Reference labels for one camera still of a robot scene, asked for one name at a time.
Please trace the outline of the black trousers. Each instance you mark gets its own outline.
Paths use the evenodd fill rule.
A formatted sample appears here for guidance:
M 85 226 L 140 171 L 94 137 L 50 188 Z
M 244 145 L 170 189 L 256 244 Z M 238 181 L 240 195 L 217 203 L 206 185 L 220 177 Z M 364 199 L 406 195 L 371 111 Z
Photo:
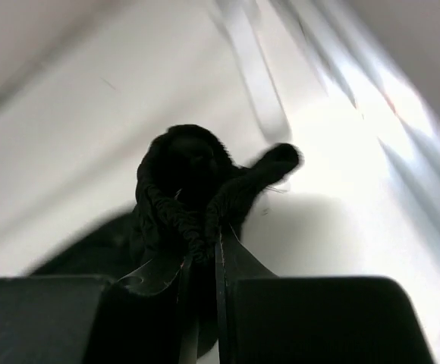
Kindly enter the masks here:
M 135 206 L 100 225 L 34 270 L 35 275 L 121 278 L 163 252 L 208 265 L 223 224 L 242 224 L 256 198 L 303 164 L 300 150 L 277 143 L 251 165 L 237 165 L 211 131 L 167 129 L 137 168 Z

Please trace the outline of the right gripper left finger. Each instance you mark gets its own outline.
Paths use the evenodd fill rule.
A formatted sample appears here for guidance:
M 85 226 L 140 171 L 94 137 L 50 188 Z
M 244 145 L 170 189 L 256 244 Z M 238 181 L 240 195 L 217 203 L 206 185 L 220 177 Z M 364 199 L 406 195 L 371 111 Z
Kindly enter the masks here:
M 191 258 L 125 277 L 0 278 L 0 363 L 177 363 Z

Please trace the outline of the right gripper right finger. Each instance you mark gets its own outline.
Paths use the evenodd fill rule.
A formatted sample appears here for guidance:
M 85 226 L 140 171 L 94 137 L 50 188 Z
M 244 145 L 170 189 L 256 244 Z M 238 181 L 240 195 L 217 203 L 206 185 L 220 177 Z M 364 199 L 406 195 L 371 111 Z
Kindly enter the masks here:
M 386 277 L 282 278 L 238 240 L 215 247 L 222 363 L 431 363 L 406 291 Z

